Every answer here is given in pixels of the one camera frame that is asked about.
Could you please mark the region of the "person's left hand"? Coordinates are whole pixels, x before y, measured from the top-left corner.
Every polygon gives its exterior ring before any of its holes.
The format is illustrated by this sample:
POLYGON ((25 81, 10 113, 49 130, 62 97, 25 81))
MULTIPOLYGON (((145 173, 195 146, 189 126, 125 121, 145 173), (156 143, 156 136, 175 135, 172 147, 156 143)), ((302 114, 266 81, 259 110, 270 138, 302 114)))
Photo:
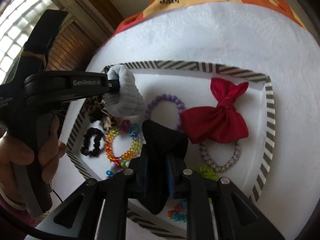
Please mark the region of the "person's left hand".
MULTIPOLYGON (((60 158, 67 151, 67 146, 57 138, 59 119, 54 115, 51 119, 47 141, 39 150, 38 159, 42 166, 42 179, 49 183, 54 178, 59 166, 60 158)), ((25 143, 4 135, 1 138, 1 188, 4 195, 13 203, 24 204, 22 195, 18 189, 12 165, 30 165, 34 161, 34 153, 25 143)))

